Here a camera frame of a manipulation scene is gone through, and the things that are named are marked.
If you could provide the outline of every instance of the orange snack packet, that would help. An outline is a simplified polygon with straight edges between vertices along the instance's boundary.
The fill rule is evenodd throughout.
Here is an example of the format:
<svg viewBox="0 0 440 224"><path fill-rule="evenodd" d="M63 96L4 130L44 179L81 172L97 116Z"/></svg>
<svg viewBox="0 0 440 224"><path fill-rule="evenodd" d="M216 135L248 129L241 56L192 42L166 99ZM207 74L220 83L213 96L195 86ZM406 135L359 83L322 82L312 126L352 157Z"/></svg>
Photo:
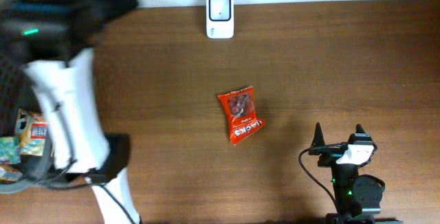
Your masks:
<svg viewBox="0 0 440 224"><path fill-rule="evenodd" d="M265 120L256 118L254 87L219 95L228 117L231 142L235 145L262 128Z"/></svg>

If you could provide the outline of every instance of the green indicator light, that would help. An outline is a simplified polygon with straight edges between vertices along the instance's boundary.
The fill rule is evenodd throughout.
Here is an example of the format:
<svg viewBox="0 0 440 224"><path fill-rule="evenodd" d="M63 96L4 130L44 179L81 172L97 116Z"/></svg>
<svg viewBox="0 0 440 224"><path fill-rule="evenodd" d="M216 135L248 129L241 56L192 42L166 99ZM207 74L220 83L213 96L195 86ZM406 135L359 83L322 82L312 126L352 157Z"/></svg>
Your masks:
<svg viewBox="0 0 440 224"><path fill-rule="evenodd" d="M38 29L32 29L32 30L28 30L28 31L25 31L24 33L23 33L23 35L24 36L27 36L27 35L31 35L31 34L36 34L36 33L38 33L40 30L38 30Z"/></svg>

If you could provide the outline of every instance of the food packet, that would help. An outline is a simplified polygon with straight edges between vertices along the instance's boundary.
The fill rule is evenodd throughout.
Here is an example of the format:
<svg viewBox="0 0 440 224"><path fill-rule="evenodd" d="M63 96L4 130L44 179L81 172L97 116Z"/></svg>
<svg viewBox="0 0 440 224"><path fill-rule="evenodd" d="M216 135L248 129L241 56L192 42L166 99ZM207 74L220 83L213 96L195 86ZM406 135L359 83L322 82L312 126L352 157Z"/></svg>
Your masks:
<svg viewBox="0 0 440 224"><path fill-rule="evenodd" d="M219 95L219 99L228 117L230 139L234 145L266 124L265 120L256 118L254 87Z"/></svg>
<svg viewBox="0 0 440 224"><path fill-rule="evenodd" d="M20 139L18 137L0 138L0 164L18 164L20 161Z"/></svg>
<svg viewBox="0 0 440 224"><path fill-rule="evenodd" d="M17 182L22 176L23 173L17 169L8 165L0 165L0 181Z"/></svg>
<svg viewBox="0 0 440 224"><path fill-rule="evenodd" d="M20 137L21 155L43 155L47 122L43 115L19 109L16 118L15 135Z"/></svg>

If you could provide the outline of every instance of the brown wooden surface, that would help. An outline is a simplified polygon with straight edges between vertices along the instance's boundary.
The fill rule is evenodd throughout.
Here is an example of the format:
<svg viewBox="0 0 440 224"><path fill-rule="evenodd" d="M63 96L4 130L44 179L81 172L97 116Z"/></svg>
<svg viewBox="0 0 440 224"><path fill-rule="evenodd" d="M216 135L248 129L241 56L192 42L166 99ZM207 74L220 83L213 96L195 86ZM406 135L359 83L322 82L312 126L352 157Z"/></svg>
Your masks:
<svg viewBox="0 0 440 224"><path fill-rule="evenodd" d="M144 222L295 221L334 212L298 165L320 122L329 143L361 123L386 184L380 217L440 219L440 0L245 5L210 40L199 8L139 10L96 50L103 129L133 140ZM262 130L233 146L217 99L253 85ZM331 187L329 169L305 165ZM91 190L0 196L2 223L101 223Z"/></svg>

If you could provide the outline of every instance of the red snack packet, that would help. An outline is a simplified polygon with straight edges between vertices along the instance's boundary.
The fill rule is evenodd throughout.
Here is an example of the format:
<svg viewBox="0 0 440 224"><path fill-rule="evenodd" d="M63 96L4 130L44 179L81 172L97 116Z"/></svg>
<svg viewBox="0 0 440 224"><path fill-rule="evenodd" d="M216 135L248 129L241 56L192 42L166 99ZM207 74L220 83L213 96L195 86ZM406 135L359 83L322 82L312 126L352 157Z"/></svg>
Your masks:
<svg viewBox="0 0 440 224"><path fill-rule="evenodd" d="M256 118L254 87L219 95L228 117L231 142L235 145L266 124Z"/></svg>

